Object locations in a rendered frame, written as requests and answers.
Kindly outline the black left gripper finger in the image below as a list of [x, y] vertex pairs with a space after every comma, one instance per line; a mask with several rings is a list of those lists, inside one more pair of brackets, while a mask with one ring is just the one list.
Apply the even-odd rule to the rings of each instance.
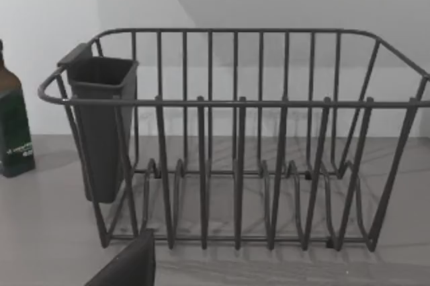
[[87, 286], [155, 286], [156, 257], [153, 229], [145, 229], [99, 270]]

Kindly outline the dark glass bottle green label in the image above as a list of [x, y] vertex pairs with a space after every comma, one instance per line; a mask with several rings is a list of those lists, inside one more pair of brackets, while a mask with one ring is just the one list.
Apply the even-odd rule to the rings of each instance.
[[0, 39], [0, 174], [12, 178], [35, 167], [22, 83], [7, 69]]

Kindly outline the dark grey cutlery holder cup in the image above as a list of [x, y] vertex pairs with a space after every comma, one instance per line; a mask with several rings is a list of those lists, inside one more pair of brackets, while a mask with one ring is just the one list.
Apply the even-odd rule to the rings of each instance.
[[[79, 99], [134, 99], [138, 63], [125, 58], [96, 57], [85, 43], [75, 46], [59, 62], [65, 66], [73, 96]], [[89, 167], [96, 201], [110, 204], [122, 183], [122, 164], [114, 108], [81, 105], [81, 129], [89, 151]]]

